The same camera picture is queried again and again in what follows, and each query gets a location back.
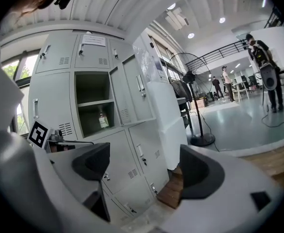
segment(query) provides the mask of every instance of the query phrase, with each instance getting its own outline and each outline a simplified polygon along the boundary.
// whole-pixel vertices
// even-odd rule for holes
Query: ceiling light
[[[262,8],[264,8],[266,5],[266,0],[263,0]]]
[[[172,9],[174,9],[174,7],[175,7],[175,3],[172,4],[170,7],[168,7],[168,10],[172,10]]]
[[[189,33],[189,35],[187,36],[189,39],[192,39],[195,36],[194,33]]]

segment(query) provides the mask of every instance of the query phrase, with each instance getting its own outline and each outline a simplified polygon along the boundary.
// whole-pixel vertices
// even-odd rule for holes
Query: standing fan
[[[215,141],[215,136],[203,132],[196,97],[208,95],[211,91],[212,83],[209,80],[211,79],[211,72],[203,59],[190,53],[178,53],[171,58],[171,61],[173,63],[182,63],[188,70],[183,77],[183,81],[189,84],[192,98],[195,102],[200,127],[200,135],[192,136],[190,143],[198,147],[208,146]]]

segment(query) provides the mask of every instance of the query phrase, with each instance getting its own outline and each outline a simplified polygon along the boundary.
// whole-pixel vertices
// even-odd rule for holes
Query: black pants
[[[235,100],[234,100],[233,91],[232,91],[232,89],[231,89],[231,84],[230,84],[230,83],[226,83],[226,87],[227,87],[227,91],[228,91],[228,94],[229,94],[230,102],[235,101]]]
[[[219,92],[221,94],[221,97],[224,98],[223,93],[221,92],[221,88],[220,87],[215,87],[215,90],[216,90],[216,94],[218,95],[218,98],[219,98]]]
[[[281,83],[280,83],[280,68],[276,68],[276,76],[277,76],[277,86],[275,88],[278,96],[278,103],[283,104],[283,99],[282,99],[282,88],[281,88]],[[276,93],[274,90],[268,91],[269,99],[271,102],[271,106],[276,108],[277,103],[276,103]]]

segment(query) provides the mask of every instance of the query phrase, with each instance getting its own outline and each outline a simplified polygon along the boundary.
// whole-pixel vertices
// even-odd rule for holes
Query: man in white shirt
[[[221,69],[222,69],[222,71],[223,71],[222,76],[223,76],[224,79],[225,79],[225,84],[226,84],[227,91],[228,91],[228,94],[229,94],[230,102],[236,102],[236,101],[234,100],[233,91],[232,91],[232,89],[231,89],[232,81],[231,81],[231,79],[228,77],[228,74],[227,74],[227,72],[226,72],[226,67],[222,67]]]

